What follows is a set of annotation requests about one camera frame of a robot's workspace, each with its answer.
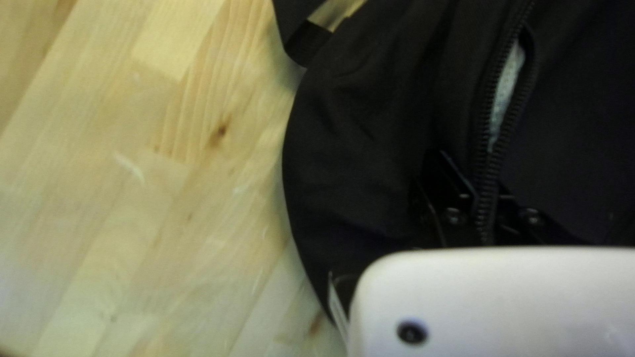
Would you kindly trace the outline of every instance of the black bag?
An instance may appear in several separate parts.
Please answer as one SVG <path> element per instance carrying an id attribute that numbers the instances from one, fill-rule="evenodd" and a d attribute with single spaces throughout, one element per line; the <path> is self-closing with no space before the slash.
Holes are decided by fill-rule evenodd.
<path id="1" fill-rule="evenodd" d="M 633 244 L 635 1 L 368 0 L 333 34 L 320 3 L 274 0 L 307 67 L 283 182 L 323 304 L 330 271 L 413 247 Z"/>

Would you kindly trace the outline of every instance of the white device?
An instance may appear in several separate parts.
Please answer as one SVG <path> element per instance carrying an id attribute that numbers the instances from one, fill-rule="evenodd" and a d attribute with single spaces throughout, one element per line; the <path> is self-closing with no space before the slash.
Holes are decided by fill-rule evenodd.
<path id="1" fill-rule="evenodd" d="M 419 250 L 365 270 L 349 357 L 635 357 L 635 249 Z"/>

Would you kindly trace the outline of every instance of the black zipper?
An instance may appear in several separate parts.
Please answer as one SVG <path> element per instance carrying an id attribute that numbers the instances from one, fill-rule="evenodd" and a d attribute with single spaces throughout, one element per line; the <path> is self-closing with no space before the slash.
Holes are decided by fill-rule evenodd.
<path id="1" fill-rule="evenodd" d="M 516 127 L 518 119 L 522 115 L 525 103 L 529 97 L 536 80 L 535 66 L 525 61 L 525 68 L 529 68 L 527 75 L 519 76 L 516 89 L 509 102 L 507 112 L 500 127 L 498 140 L 494 144 L 492 153 L 488 152 L 490 140 L 490 117 L 496 95 L 498 81 L 512 47 L 525 27 L 525 21 L 529 17 L 535 0 L 529 0 L 519 12 L 515 26 L 507 35 L 504 47 L 496 57 L 495 64 L 484 84 L 483 107 L 476 118 L 476 155 L 474 157 L 474 185 L 478 192 L 478 198 L 474 207 L 474 223 L 483 245 L 494 245 L 493 221 L 498 201 L 498 176 L 500 166 L 509 147 L 509 141 Z"/>

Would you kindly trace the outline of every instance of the wooden surface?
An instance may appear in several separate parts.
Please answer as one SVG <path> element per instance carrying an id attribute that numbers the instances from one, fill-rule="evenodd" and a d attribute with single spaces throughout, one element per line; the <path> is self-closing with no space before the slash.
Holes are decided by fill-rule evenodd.
<path id="1" fill-rule="evenodd" d="M 0 34 L 1 353 L 344 355 L 290 241 L 270 0 L 0 0 Z"/>

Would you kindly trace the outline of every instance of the small black hole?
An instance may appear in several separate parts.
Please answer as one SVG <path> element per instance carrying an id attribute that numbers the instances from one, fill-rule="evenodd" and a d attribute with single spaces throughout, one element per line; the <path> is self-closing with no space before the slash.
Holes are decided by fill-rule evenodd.
<path id="1" fill-rule="evenodd" d="M 407 344 L 422 344 L 428 339 L 428 331 L 413 322 L 404 322 L 397 328 L 397 335 Z"/>

